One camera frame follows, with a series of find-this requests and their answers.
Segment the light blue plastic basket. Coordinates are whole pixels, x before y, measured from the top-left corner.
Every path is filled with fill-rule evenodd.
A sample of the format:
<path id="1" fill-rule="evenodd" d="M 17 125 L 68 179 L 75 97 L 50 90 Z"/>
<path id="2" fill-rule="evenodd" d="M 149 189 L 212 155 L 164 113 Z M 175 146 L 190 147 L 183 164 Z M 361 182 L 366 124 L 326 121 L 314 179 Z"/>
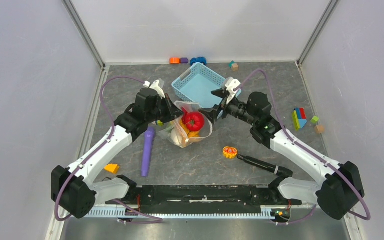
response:
<path id="1" fill-rule="evenodd" d="M 198 103 L 201 108 L 212 108 L 222 99 L 212 94 L 225 78 L 201 63 L 195 63 L 171 84 L 175 95 L 184 102 Z"/>

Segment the orange toy croissant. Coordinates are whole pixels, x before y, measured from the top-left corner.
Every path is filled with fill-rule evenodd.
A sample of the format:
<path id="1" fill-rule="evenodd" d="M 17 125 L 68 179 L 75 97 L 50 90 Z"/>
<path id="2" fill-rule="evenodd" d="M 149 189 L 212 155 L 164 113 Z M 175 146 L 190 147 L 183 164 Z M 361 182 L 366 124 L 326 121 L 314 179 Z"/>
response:
<path id="1" fill-rule="evenodd" d="M 188 138 L 199 138 L 200 131 L 204 126 L 204 122 L 202 120 L 180 120 L 179 124 L 181 128 L 185 131 Z"/>

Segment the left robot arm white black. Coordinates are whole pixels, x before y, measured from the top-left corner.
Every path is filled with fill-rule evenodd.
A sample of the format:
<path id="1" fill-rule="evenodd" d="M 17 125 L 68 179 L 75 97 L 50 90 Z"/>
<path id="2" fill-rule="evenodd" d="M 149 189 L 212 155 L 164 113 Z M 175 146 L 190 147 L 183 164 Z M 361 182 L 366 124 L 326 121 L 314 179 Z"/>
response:
<path id="1" fill-rule="evenodd" d="M 86 216 L 95 205 L 114 199 L 125 204 L 133 203 L 137 190 L 125 179 L 96 182 L 104 167 L 122 150 L 146 132 L 149 124 L 161 121 L 169 123 L 183 115 L 169 98 L 152 88 L 142 88 L 135 102 L 117 117 L 106 135 L 80 159 L 67 167 L 58 165 L 51 172 L 51 199 L 54 213 L 62 207 L 77 219 Z"/>

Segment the white toy egg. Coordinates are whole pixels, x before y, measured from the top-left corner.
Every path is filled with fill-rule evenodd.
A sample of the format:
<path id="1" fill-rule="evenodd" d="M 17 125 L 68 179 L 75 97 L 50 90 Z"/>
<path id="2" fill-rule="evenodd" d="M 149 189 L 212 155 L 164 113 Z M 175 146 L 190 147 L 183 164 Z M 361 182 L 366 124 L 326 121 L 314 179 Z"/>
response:
<path id="1" fill-rule="evenodd" d="M 187 147 L 187 138 L 177 129 L 173 129 L 170 133 L 171 141 L 174 145 L 185 148 Z"/>

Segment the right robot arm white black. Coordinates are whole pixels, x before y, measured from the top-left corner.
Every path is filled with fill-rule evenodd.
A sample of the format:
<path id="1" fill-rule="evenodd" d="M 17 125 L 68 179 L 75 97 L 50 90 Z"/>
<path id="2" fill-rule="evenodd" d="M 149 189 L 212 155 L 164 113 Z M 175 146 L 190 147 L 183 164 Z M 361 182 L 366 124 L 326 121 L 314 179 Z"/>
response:
<path id="1" fill-rule="evenodd" d="M 359 168 L 350 161 L 340 163 L 331 159 L 299 140 L 272 117 L 272 105 L 266 94 L 253 92 L 248 101 L 243 102 L 224 89 L 211 93 L 221 98 L 221 102 L 199 112 L 212 123 L 232 116 L 250 124 L 250 133 L 257 143 L 283 155 L 311 176 L 311 181 L 291 176 L 276 179 L 268 191 L 273 203 L 300 200 L 319 206 L 332 219 L 341 220 L 363 199 L 365 192 Z"/>

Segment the red toy tomato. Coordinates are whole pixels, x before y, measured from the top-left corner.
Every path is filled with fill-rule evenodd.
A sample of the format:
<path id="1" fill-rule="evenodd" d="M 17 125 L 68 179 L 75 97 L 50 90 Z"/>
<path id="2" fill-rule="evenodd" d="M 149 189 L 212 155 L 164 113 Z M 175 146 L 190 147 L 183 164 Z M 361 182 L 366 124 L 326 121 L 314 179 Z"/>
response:
<path id="1" fill-rule="evenodd" d="M 205 125 L 205 118 L 198 111 L 187 112 L 181 121 L 190 132 L 198 132 Z"/>

